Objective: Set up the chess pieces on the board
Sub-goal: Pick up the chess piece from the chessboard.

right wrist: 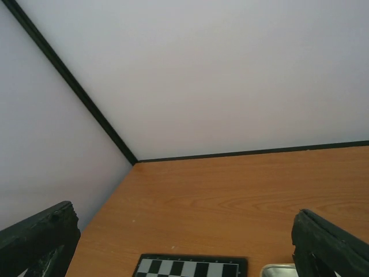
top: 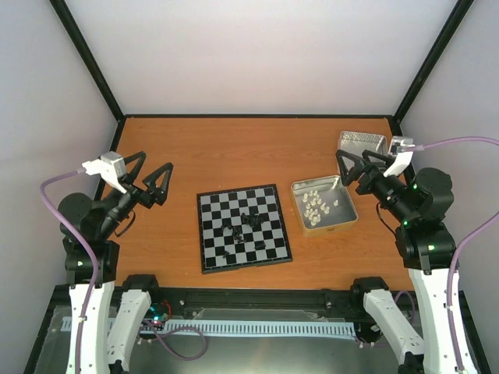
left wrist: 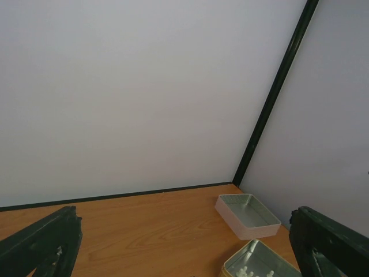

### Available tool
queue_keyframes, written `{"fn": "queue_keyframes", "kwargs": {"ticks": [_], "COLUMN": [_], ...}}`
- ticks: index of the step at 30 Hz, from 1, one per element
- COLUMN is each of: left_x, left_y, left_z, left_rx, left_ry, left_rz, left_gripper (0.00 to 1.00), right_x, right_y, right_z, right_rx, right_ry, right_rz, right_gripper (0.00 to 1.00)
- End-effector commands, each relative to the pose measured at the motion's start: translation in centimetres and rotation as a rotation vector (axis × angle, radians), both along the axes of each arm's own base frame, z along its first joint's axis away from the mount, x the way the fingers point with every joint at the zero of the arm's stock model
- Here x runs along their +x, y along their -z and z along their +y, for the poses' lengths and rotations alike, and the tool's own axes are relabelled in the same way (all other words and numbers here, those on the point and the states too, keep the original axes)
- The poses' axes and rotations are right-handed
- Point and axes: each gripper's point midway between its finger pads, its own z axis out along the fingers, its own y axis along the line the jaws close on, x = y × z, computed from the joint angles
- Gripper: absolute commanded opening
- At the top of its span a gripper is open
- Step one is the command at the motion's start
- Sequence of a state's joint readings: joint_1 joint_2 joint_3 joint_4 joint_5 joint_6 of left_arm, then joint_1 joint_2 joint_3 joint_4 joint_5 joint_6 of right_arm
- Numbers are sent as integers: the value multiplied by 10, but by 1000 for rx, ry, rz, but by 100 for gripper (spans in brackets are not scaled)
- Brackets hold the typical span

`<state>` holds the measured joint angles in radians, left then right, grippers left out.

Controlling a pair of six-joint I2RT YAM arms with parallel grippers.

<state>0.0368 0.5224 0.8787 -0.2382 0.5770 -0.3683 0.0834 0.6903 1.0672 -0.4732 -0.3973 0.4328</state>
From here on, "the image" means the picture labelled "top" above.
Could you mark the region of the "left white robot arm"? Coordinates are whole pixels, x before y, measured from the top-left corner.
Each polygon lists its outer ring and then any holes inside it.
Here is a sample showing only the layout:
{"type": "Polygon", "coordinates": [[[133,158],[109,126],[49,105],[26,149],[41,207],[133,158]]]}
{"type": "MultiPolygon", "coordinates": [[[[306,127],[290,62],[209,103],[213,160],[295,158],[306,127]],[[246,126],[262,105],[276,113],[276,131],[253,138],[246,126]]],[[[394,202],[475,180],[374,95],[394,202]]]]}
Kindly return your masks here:
{"type": "Polygon", "coordinates": [[[161,206],[168,195],[171,163],[152,171],[142,187],[134,184],[146,157],[144,152],[128,157],[108,152],[84,162],[83,173],[100,176],[110,193],[100,200],[73,193],[58,206],[65,218],[60,231],[72,308],[68,373],[129,372],[142,319],[161,307],[157,278],[132,275],[124,283],[114,323],[108,322],[119,259],[119,245],[111,237],[124,234],[122,222],[134,223],[136,206],[161,206]]]}

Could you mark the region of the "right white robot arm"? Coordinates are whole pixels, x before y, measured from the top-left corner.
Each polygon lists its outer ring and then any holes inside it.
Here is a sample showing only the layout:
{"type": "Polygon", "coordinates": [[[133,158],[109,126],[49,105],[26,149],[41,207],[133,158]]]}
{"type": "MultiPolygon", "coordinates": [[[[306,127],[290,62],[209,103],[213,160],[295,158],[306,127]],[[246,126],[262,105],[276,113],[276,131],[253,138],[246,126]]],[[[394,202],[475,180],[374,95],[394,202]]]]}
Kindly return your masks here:
{"type": "Polygon", "coordinates": [[[398,372],[475,373],[459,305],[457,245],[443,222],[454,202],[450,175],[423,168],[406,185],[398,176],[411,153],[389,157],[365,150],[357,156],[339,150],[336,157],[343,185],[357,181],[358,194],[375,196],[399,222],[395,244],[415,289],[422,330],[405,318],[381,278],[352,285],[398,359],[398,372]]]}

